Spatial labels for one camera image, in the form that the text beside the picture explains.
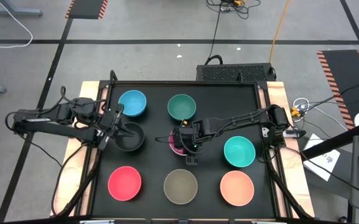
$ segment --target red bowl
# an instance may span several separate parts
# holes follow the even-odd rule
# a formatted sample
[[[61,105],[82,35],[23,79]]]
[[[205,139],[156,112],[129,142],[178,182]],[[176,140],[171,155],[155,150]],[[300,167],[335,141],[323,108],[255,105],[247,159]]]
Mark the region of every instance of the red bowl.
[[[135,168],[122,166],[110,175],[107,188],[114,199],[123,202],[134,198],[141,189],[141,184],[141,175]]]

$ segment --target green bowl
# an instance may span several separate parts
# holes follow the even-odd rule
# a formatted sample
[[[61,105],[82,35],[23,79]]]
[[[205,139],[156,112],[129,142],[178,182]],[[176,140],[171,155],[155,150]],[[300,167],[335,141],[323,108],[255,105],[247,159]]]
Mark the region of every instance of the green bowl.
[[[188,95],[178,94],[168,101],[168,113],[178,121],[191,118],[195,112],[196,102]]]
[[[255,148],[251,141],[235,136],[226,141],[223,153],[227,161],[235,167],[246,167],[255,159]]]

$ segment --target bowl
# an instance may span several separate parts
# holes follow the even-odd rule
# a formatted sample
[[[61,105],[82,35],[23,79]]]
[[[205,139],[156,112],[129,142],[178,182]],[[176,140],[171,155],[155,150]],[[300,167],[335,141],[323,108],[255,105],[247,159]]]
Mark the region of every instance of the bowl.
[[[249,166],[255,159],[255,148],[251,141],[235,136],[226,141],[223,147],[226,160],[235,167]]]
[[[177,205],[185,205],[197,194],[197,179],[185,169],[170,172],[164,181],[164,193],[168,200]]]
[[[126,116],[138,116],[146,108],[146,96],[141,91],[129,90],[119,97],[118,103],[124,105]]]
[[[168,101],[168,113],[176,120],[182,121],[191,118],[196,112],[196,102],[185,94],[173,96]]]
[[[139,172],[130,166],[122,166],[111,173],[108,181],[110,195],[119,201],[134,198],[141,189],[142,179]]]
[[[254,184],[242,171],[227,172],[221,179],[222,197],[231,205],[244,206],[254,197]]]
[[[142,146],[144,142],[144,133],[140,125],[134,122],[124,124],[125,127],[130,129],[134,136],[116,136],[114,140],[118,148],[124,152],[132,152]]]

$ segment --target gray floor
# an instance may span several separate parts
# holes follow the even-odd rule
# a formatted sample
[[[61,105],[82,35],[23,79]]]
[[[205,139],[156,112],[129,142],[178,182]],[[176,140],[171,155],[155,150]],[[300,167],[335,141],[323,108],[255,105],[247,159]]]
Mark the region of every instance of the gray floor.
[[[17,5],[37,7],[42,17],[20,17],[35,39],[59,39],[70,0],[13,0]],[[243,21],[235,14],[222,14],[218,39],[272,39],[285,0],[262,0]],[[347,0],[359,27],[359,1]],[[217,13],[205,7],[204,0],[114,0],[100,21],[74,20],[69,39],[211,39]],[[11,18],[0,17],[0,39],[26,39],[28,35]],[[282,40],[356,40],[339,0],[292,0],[282,25]],[[10,111],[35,108],[57,45],[33,44],[25,48],[0,49],[0,84],[8,92],[0,95],[0,205],[22,142],[5,128]],[[277,45],[273,65],[283,81],[290,103],[298,97],[319,101],[332,95],[322,72],[317,50],[358,49],[358,45]],[[195,67],[203,64],[209,44],[75,45],[64,46],[46,106],[67,87],[69,98],[78,96],[82,81],[108,79],[114,69],[120,80],[194,80]],[[216,45],[214,53],[226,63],[267,62],[270,45]],[[335,105],[320,106],[341,120]],[[342,132],[330,118],[311,111],[307,120],[329,135]],[[306,124],[308,133],[325,136]],[[67,138],[36,134],[34,142],[60,161]],[[38,149],[31,147],[6,221],[48,217],[52,188],[58,167]],[[323,220],[336,220],[347,212],[347,201],[310,186],[315,214]]]

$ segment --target blue bowl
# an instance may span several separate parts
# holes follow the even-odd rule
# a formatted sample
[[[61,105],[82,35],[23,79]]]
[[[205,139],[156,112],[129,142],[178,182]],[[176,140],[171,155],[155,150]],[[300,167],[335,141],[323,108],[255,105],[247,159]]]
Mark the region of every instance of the blue bowl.
[[[227,161],[235,167],[249,166],[255,159],[253,143],[242,136],[229,138],[223,147],[223,153]]]
[[[141,91],[129,90],[119,97],[118,103],[124,105],[126,116],[138,116],[146,108],[146,96]]]

